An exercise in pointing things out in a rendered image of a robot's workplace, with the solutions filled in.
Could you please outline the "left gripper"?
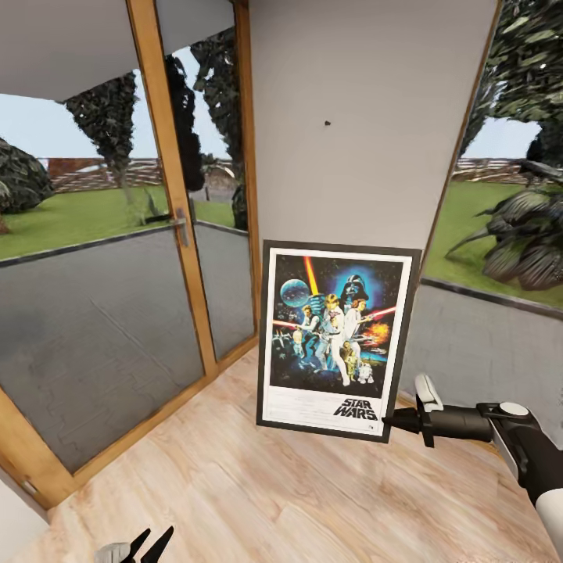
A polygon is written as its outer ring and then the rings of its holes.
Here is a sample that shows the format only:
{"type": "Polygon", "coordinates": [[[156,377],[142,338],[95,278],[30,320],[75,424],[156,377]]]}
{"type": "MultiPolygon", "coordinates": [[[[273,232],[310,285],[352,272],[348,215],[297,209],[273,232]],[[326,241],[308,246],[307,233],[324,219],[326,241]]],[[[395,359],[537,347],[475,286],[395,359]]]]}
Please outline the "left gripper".
{"type": "MultiPolygon", "coordinates": [[[[148,538],[151,533],[151,529],[147,528],[139,538],[136,538],[132,543],[130,543],[130,554],[121,563],[136,563],[133,557],[137,554],[141,545],[148,538]]],[[[140,559],[141,563],[157,563],[163,550],[166,548],[167,543],[170,541],[171,536],[174,533],[174,527],[171,526],[163,535],[154,543],[154,546],[140,559]]]]}

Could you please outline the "poster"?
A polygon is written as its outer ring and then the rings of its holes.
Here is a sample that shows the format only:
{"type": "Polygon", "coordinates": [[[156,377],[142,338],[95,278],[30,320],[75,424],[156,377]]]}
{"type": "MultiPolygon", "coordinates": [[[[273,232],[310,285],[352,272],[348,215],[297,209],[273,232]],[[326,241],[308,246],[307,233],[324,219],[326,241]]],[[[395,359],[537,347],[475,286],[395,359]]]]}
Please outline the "poster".
{"type": "Polygon", "coordinates": [[[389,443],[421,257],[264,239],[256,425],[389,443]]]}

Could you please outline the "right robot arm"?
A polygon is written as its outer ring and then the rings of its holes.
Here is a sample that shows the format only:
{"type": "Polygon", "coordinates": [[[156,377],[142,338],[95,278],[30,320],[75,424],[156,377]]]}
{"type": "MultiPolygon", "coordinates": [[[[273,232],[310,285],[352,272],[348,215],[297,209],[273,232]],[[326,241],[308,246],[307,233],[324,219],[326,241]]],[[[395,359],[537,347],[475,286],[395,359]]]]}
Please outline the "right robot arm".
{"type": "Polygon", "coordinates": [[[516,403],[477,403],[475,408],[441,402],[428,375],[414,377],[417,409],[394,409],[382,422],[419,435],[493,443],[529,499],[563,563],[563,450],[543,433],[531,411],[516,403]]]}

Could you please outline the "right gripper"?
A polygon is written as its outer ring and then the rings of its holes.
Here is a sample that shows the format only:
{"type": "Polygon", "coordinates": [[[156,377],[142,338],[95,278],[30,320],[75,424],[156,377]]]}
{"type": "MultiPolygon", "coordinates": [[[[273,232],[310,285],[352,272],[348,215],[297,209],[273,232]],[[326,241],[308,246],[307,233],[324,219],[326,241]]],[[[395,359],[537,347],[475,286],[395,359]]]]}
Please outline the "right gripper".
{"type": "Polygon", "coordinates": [[[426,412],[418,394],[416,401],[417,409],[394,409],[394,416],[382,418],[382,422],[418,435],[422,432],[425,447],[434,447],[433,436],[467,439],[466,424],[460,407],[444,405],[442,411],[426,412]]]}

